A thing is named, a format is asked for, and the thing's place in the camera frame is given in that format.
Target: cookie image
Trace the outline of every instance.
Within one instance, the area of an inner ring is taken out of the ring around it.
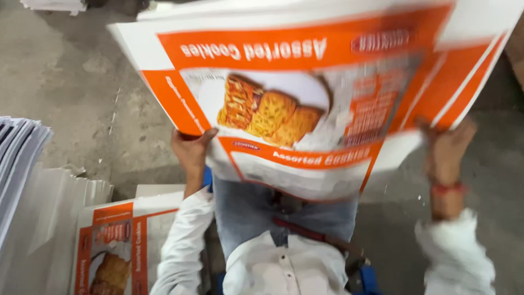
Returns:
[[[106,253],[102,264],[96,270],[91,284],[91,294],[123,295],[129,275],[131,275],[131,261]]]
[[[276,91],[267,91],[260,99],[260,105],[253,114],[246,132],[257,136],[271,136],[295,111],[294,98]]]
[[[264,90],[237,75],[227,77],[225,88],[224,107],[219,111],[216,120],[220,125],[245,130]]]
[[[306,133],[313,132],[318,124],[323,110],[299,106],[295,109],[291,117],[273,133],[272,136],[264,137],[263,139],[276,146],[293,147],[295,142],[298,142],[306,135]]]

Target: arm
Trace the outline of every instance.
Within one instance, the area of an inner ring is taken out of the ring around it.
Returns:
[[[475,235],[477,217],[464,208],[459,184],[460,161],[476,127],[466,119],[453,131],[425,129],[429,140],[428,176],[432,183],[432,222],[418,222],[417,241],[431,265],[426,295],[495,294],[495,268]]]
[[[214,200],[207,187],[187,197],[162,247],[157,281],[151,295],[197,294],[204,233],[213,220]]]
[[[216,133],[216,129],[210,129],[201,137],[188,140],[173,130],[171,148],[185,170],[187,184],[184,201],[161,250],[157,281],[151,295],[197,294],[202,269],[200,252],[214,212],[213,196],[208,193],[208,187],[202,188],[205,153]]]

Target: orange printed packaging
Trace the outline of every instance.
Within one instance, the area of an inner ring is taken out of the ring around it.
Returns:
[[[524,8],[380,3],[195,2],[109,29],[181,132],[219,129],[217,177],[333,202],[384,194],[423,142],[415,118],[462,121]]]

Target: stack of printed sheets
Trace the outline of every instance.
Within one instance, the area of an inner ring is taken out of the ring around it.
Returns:
[[[111,201],[113,186],[77,177],[84,169],[36,163],[51,136],[38,121],[0,118],[1,294],[66,294],[78,214]]]

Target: concrete floor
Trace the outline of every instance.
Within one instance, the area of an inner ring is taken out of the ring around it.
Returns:
[[[89,178],[115,185],[114,201],[133,197],[138,183],[185,182],[169,149],[169,119],[105,30],[131,20],[118,4],[70,17],[0,0],[0,115],[51,126],[45,166],[85,166]],[[521,107],[503,59],[475,105],[502,110],[474,113],[480,131],[463,168],[472,187],[468,204],[479,212],[478,235],[497,268],[498,294],[524,293]],[[427,262],[413,237],[415,220],[428,217],[422,159],[422,150],[409,156],[386,193],[365,196],[359,208],[354,240],[376,267],[384,294],[423,293]]]

